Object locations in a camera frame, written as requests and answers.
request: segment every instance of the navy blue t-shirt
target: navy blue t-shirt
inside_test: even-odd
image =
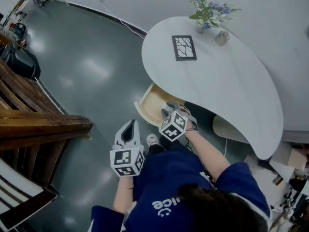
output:
[[[146,159],[134,183],[136,206],[124,223],[127,232],[189,232],[194,226],[193,211],[178,197],[179,187],[198,184],[214,189],[203,177],[203,166],[197,155],[185,147],[162,152]],[[241,197],[266,221],[270,208],[253,178],[248,164],[235,163],[216,182],[218,190]],[[111,209],[94,206],[91,215],[92,232],[120,232],[124,215]]]

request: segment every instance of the marble tabletop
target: marble tabletop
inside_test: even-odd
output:
[[[202,35],[195,21],[172,17],[156,24],[142,46],[150,78],[167,93],[204,107],[239,130],[260,159],[277,149],[283,114],[277,90],[259,58],[232,33],[224,46]],[[176,61],[172,35],[191,35],[197,60]]]

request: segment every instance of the cube with fiducial markers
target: cube with fiducial markers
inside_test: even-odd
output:
[[[164,119],[159,127],[161,135],[166,137],[171,142],[184,135],[187,127],[188,119],[181,116],[178,112],[172,112]]]
[[[111,167],[119,176],[136,176],[140,174],[144,156],[140,147],[110,151]]]

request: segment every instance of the framed artwork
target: framed artwork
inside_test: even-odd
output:
[[[172,36],[176,61],[196,60],[197,55],[190,35]]]

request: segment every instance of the dark hair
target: dark hair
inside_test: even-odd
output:
[[[241,198],[219,190],[208,190],[197,184],[179,188],[179,197],[194,211],[194,231],[258,232],[255,212]]]

